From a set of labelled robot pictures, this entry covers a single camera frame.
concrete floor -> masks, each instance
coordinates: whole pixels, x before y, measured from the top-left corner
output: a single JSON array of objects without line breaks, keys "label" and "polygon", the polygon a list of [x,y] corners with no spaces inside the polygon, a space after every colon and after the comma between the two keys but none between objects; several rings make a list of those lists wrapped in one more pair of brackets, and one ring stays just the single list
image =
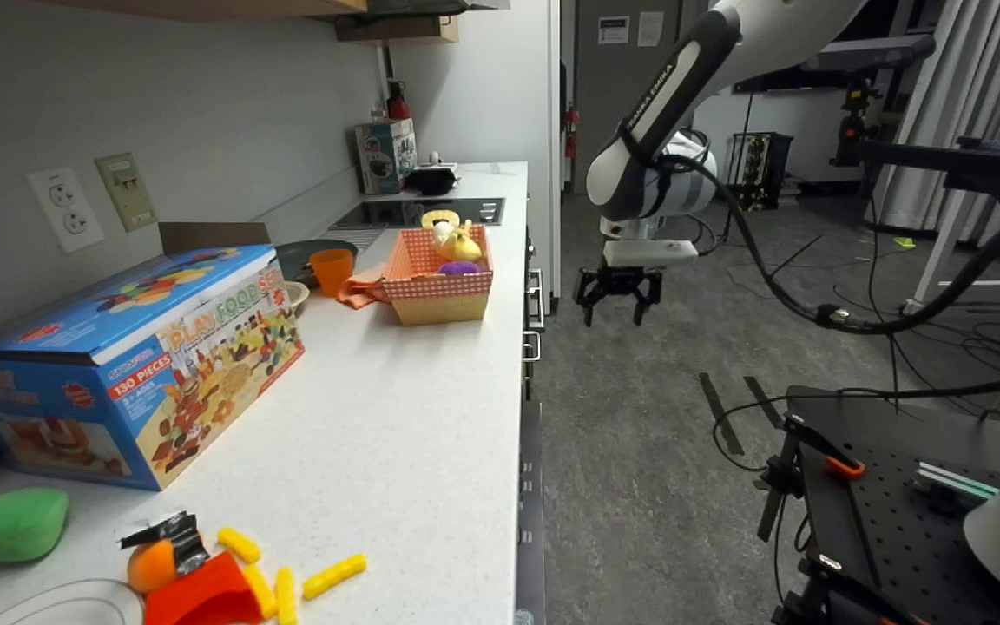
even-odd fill
[{"label": "concrete floor", "polygon": [[[575,268],[597,262],[597,216],[566,207],[566,287]],[[770,268],[826,231],[781,282],[806,303],[843,303],[866,311],[866,274],[875,250],[862,201],[816,199],[801,207],[750,216]],[[915,286],[932,243],[898,250],[881,235],[878,304],[892,311]],[[724,404],[748,404],[742,374],[770,392],[785,384],[892,384],[881,335],[846,335],[796,318],[764,287],[741,235],[716,258],[668,274],[664,304],[631,327],[631,303],[604,303],[593,327],[561,297],[549,327],[534,389],[542,407],[545,592],[551,625],[748,625],[768,620],[775,551],[755,537],[764,493],[712,446],[712,412],[697,374]],[[972,291],[936,327],[902,335],[933,384],[1000,374],[1000,291]],[[777,450],[760,412],[736,418],[750,466]],[[781,544],[781,582],[797,590],[792,541]]]}]

white countertop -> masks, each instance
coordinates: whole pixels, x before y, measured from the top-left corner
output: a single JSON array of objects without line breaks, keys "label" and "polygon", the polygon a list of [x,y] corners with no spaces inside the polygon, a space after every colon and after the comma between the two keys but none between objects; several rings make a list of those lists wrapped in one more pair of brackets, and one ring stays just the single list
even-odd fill
[{"label": "white countertop", "polygon": [[[365,551],[369,574],[302,606],[332,625],[509,625],[518,551],[518,435],[528,168],[470,168],[471,193],[505,193],[490,224],[484,321],[397,327],[390,309],[311,297],[304,353],[163,493],[0,467],[0,493],[73,495],[64,544],[0,568],[0,611],[76,581],[125,581],[121,534],[174,510],[206,537],[246,526],[264,574],[315,574]],[[390,231],[359,268],[385,258]]]}]

